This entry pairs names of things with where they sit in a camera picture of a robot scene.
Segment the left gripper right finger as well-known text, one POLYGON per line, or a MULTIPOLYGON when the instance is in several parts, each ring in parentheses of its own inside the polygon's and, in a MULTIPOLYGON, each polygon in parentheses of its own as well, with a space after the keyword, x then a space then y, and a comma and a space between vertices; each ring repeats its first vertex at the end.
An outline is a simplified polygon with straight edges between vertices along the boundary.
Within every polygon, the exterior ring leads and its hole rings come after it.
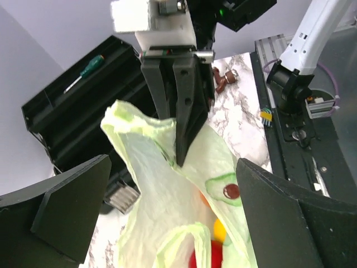
POLYGON ((248 159, 237 181, 258 267, 356 267, 356 205, 279 178, 248 159))

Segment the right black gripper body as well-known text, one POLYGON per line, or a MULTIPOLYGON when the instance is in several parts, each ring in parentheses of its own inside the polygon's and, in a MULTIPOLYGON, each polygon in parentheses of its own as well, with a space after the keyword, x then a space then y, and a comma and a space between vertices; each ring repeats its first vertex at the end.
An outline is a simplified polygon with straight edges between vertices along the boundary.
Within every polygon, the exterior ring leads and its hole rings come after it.
POLYGON ((212 46, 216 29, 216 14, 212 6, 201 1, 186 1, 194 27, 197 48, 191 46, 150 47, 142 50, 140 60, 146 58, 162 59, 165 65, 178 58, 196 55, 202 63, 210 64, 214 59, 212 46))

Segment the green plastic bag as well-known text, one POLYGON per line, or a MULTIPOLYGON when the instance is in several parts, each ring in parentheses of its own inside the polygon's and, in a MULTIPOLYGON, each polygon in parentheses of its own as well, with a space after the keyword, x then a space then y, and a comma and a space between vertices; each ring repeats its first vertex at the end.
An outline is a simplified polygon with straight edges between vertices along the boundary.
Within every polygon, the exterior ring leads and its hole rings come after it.
POLYGON ((219 219, 231 238, 223 267, 256 267, 242 200, 237 160, 209 126, 176 163, 176 121, 144 115, 116 101, 101 128, 125 162, 140 196, 118 241, 120 267, 187 267, 193 250, 198 267, 211 267, 213 225, 219 219))

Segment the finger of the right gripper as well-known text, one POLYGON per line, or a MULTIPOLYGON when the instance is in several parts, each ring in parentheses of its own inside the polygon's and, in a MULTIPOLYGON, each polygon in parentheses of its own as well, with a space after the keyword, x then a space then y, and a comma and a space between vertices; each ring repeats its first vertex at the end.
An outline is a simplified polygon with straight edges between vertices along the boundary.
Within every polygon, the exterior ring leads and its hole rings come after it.
POLYGON ((173 72, 177 89, 176 162, 182 167, 192 142, 208 118, 215 87, 211 65, 202 63, 196 55, 176 59, 173 72))
POLYGON ((144 57, 141 71, 156 107, 158 118, 174 118, 173 87, 167 73, 165 61, 144 57))

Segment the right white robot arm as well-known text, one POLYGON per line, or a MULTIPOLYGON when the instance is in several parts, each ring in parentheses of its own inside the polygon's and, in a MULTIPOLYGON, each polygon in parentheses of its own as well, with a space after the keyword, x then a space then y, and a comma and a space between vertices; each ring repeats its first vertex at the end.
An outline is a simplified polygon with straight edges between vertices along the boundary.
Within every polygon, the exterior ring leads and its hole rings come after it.
MULTIPOLYGON (((214 100, 214 72, 203 57, 211 52, 217 24, 239 31, 266 13, 274 1, 145 1, 144 28, 136 31, 141 71, 159 118, 176 119, 176 163, 208 117, 214 100)), ((277 88, 284 110, 295 113, 328 38, 349 1, 312 1, 292 41, 267 79, 277 88)))

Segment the green fake custard apple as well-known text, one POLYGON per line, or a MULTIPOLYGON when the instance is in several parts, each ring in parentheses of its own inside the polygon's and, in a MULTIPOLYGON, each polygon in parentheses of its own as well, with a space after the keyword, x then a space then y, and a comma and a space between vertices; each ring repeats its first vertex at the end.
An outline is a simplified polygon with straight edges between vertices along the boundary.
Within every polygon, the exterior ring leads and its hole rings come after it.
POLYGON ((226 234, 225 238, 224 238, 224 241, 223 241, 223 245, 224 246, 229 246, 231 245, 232 241, 231 241, 231 238, 229 237, 228 234, 226 234))

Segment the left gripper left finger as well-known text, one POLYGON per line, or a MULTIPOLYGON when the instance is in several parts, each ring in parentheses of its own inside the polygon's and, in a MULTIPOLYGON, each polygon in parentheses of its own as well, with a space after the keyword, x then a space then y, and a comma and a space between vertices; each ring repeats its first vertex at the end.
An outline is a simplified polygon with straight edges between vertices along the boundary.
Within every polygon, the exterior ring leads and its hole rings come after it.
POLYGON ((1 196, 1 267, 79 267, 86 258, 111 171, 99 155, 1 196))

